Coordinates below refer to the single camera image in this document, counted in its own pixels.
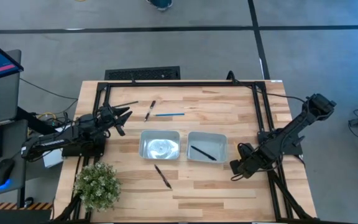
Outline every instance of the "plastic container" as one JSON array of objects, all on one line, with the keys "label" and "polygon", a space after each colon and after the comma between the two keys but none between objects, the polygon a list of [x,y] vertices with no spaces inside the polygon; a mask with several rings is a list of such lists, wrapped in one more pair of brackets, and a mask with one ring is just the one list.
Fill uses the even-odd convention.
[{"label": "plastic container", "polygon": [[177,131],[145,130],[140,134],[139,155],[144,159],[178,159],[180,135]]},{"label": "plastic container", "polygon": [[[197,147],[210,156],[213,156],[216,161],[194,150],[191,146]],[[227,159],[227,137],[223,134],[203,133],[197,131],[190,132],[187,143],[187,158],[200,162],[225,162]]]}]

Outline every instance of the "concrete floor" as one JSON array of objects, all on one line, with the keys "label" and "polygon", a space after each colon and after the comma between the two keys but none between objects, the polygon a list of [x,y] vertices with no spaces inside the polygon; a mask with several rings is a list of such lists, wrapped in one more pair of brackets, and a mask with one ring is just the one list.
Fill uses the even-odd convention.
[{"label": "concrete floor", "polygon": [[[358,25],[358,1],[254,2],[260,26]],[[246,0],[180,0],[164,13],[141,0],[0,0],[0,29],[251,25]],[[306,172],[321,219],[358,223],[358,139],[347,129],[358,108],[358,30],[261,35],[271,79],[283,80],[288,95],[322,93],[336,101],[327,121],[303,131]],[[228,70],[240,79],[262,78],[252,31],[0,34],[0,47],[22,50],[22,78],[66,96],[115,68],[179,65],[182,79],[223,79]],[[57,112],[70,103],[21,83],[19,105],[28,111]],[[300,106],[290,100],[293,116]],[[48,202],[60,166],[42,165],[29,165],[26,194]],[[0,195],[0,201],[15,199],[14,193]]]}]

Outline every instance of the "wooden tabletop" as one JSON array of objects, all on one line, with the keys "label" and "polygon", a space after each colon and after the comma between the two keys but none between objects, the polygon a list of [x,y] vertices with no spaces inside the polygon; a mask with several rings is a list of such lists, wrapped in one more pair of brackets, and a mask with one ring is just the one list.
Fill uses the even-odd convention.
[{"label": "wooden tabletop", "polygon": [[[98,82],[83,82],[75,117],[92,113]],[[285,94],[282,82],[266,81],[267,92]],[[269,96],[275,127],[291,121],[286,98]],[[152,114],[185,113],[184,116],[144,117],[153,100]],[[250,222],[273,221],[274,212],[267,174],[255,173],[249,179],[230,181],[229,162],[239,159],[235,147],[240,142],[257,145],[259,130],[250,89],[243,86],[192,87],[114,87],[110,105],[139,101],[125,125],[126,135],[111,130],[103,162],[112,164],[122,185],[115,210],[92,213],[92,222]],[[180,157],[176,161],[145,160],[139,156],[139,137],[145,129],[176,130],[181,137]],[[188,161],[187,135],[204,131],[227,136],[227,161],[207,164]],[[64,160],[55,198],[55,216],[61,214],[71,199],[78,158]],[[158,165],[172,186],[168,189],[156,172]],[[288,189],[311,216],[313,200],[303,164],[293,156],[283,160]],[[278,190],[282,215],[282,195]]]}]

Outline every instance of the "potted plant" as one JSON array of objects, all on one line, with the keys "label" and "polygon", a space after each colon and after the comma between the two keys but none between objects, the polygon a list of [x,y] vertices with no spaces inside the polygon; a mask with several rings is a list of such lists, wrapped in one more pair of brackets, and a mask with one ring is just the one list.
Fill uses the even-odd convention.
[{"label": "potted plant", "polygon": [[80,194],[87,212],[93,209],[114,209],[114,203],[119,200],[121,193],[121,183],[116,178],[116,173],[111,165],[97,162],[95,165],[84,167],[76,175],[74,192]]}]

